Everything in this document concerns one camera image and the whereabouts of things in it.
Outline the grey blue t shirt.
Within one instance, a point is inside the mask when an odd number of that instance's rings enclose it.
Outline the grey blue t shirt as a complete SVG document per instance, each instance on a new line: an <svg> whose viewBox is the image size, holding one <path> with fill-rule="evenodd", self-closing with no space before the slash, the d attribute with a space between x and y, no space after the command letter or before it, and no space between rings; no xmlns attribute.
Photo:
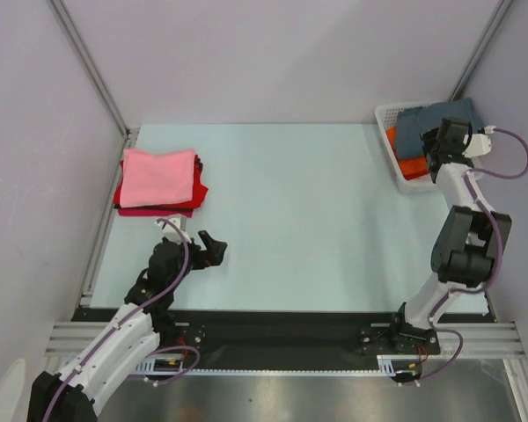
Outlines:
<svg viewBox="0 0 528 422"><path fill-rule="evenodd" d="M417 106L397 115L395 145L399 159L423 156L421 135L439 127L443 118L469 120L475 131L484 127L470 98Z"/></svg>

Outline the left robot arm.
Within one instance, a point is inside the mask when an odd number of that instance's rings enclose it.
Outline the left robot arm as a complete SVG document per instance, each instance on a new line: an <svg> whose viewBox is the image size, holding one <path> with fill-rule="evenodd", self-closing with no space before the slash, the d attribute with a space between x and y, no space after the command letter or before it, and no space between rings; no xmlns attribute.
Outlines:
<svg viewBox="0 0 528 422"><path fill-rule="evenodd" d="M163 353L179 356L171 380L193 370L201 360L186 344L168 313L176 287L192 271L220 266L227 243L201 230L196 244L170 221L154 247L148 265L128 291L124 303L103 331L66 366L33 381L30 421L95 421L109 397L146 358Z"/></svg>

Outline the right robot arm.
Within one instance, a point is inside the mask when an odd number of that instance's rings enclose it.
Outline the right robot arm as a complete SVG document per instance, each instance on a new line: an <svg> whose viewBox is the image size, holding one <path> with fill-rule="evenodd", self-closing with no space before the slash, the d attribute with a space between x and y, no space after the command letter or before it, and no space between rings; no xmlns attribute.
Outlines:
<svg viewBox="0 0 528 422"><path fill-rule="evenodd" d="M421 137L429 175L449 213L431 252L431 276L390 325L388 341L398 354L436 343L445 311L462 295L486 292L500 270L512 220L494 210L477 184L478 169L467 154L477 138L488 135L457 118L444 118Z"/></svg>

